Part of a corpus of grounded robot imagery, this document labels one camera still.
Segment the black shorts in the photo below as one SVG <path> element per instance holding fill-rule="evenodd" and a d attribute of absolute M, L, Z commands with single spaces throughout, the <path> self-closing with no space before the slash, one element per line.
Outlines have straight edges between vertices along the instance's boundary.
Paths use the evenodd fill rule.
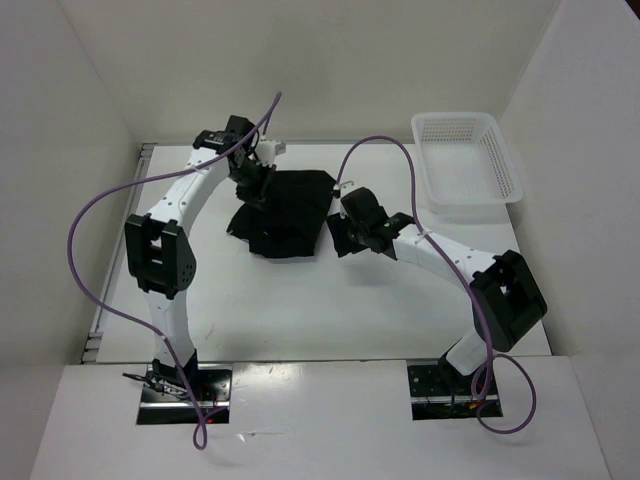
<path fill-rule="evenodd" d="M 334 185 L 324 170 L 276 170 L 255 186 L 237 186 L 236 197 L 243 205 L 227 233 L 265 258 L 312 257 Z"/>

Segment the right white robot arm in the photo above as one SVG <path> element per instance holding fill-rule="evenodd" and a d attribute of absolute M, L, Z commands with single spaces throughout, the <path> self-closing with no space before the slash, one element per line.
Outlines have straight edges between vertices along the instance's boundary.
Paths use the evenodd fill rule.
<path fill-rule="evenodd" d="M 334 248 L 344 257 L 370 250 L 423 268 L 459 287 L 471 301 L 473 327 L 439 360 L 440 385 L 476 398 L 486 365 L 508 353 L 546 315 L 548 307 L 524 257 L 513 250 L 477 250 L 428 230 L 408 214 L 388 215 L 374 193 L 347 182 L 333 189 L 339 210 L 327 217 Z"/>

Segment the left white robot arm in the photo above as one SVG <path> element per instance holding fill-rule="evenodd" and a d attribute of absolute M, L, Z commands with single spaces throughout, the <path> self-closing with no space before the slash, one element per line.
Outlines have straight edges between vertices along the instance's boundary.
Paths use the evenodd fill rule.
<path fill-rule="evenodd" d="M 150 372 L 142 381 L 185 400 L 200 385 L 197 350 L 189 333 L 186 290 L 196 274 L 189 243 L 195 220 L 213 191 L 233 180 L 251 206 L 264 202 L 282 141 L 269 140 L 245 117 L 230 116 L 222 131 L 202 131 L 192 144 L 186 175 L 145 214 L 125 223 L 128 270 L 143 291 L 157 334 Z"/>

